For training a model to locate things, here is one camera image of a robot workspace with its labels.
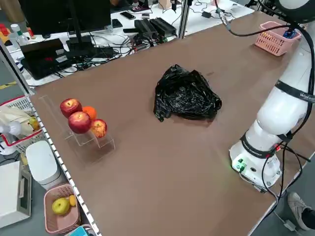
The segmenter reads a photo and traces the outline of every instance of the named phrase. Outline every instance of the floor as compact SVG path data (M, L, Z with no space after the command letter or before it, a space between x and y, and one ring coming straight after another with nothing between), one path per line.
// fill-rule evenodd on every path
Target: floor
M239 3L244 2L246 4L248 0L239 0ZM4 15L0 11L0 23L9 23L5 20ZM8 73L2 61L0 61L0 85L13 82L13 78ZM0 91L0 103L23 95L22 91L17 85L11 86ZM288 190L297 192L306 204L312 206L315 209L315 189L314 189L314 178L315 178L315 159L313 163L308 164L302 177ZM44 217L43 217L43 196L45 190L35 181L32 182L32 209L31 217L22 222L4 227L0 229L0 236L48 236L49 234L45 232L44 228ZM279 202L278 208L276 210L278 215L283 220L291 220L294 224L296 221L290 211L287 203L286 196ZM315 236L315 231L303 231L299 230L299 233L303 236ZM253 236L293 236L297 235L295 232L290 232L285 228L280 221L280 219L275 215L271 214L267 219L265 219L258 228L252 234Z

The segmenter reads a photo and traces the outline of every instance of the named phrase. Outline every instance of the brown table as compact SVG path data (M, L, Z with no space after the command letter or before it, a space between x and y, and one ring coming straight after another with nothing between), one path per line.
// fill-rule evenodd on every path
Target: brown table
M254 13L232 28L252 32L269 20ZM34 107L103 236L244 236L265 214L273 197L239 178L228 150L255 120L291 53L275 57L255 39L217 26L36 89ZM213 123L155 118L155 86L173 64L201 72L220 96ZM75 97L94 106L116 150L65 141L39 100L44 95L57 105ZM305 156L314 150L313 123L314 116L290 144ZM288 153L286 183L298 169Z

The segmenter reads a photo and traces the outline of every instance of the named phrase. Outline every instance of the white basket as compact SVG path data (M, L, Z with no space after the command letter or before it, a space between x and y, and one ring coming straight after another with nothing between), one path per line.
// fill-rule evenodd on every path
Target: white basket
M17 107L20 110L26 112L27 114L33 115L32 108L25 96L20 96L20 97L11 99L9 101L6 101L0 104L0 107L2 106ZM15 147L19 153L25 153L25 150L29 145L36 143L37 141L40 141L40 140L45 140L45 136L41 129L13 143L9 143L9 141L6 139L6 137L3 134L1 136L8 147Z

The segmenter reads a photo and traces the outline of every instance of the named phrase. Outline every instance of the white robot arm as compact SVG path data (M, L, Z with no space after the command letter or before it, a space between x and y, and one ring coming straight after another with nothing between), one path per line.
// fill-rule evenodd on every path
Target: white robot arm
M276 4L296 23L315 20L315 0L277 0ZM315 41L315 22L309 23L307 31ZM272 186L282 174L277 156L270 151L287 138L284 134L290 133L312 108L309 104L315 102L309 93L311 67L310 46L303 39L256 120L230 149L232 167L262 189ZM296 96L283 87L293 90Z

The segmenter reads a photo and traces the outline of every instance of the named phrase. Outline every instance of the black plastic bag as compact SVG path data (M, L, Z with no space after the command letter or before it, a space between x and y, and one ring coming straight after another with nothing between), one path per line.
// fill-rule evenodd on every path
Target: black plastic bag
M221 99L198 71L189 72L174 65L156 86L153 112L161 122L171 114L186 119L212 120L221 106Z

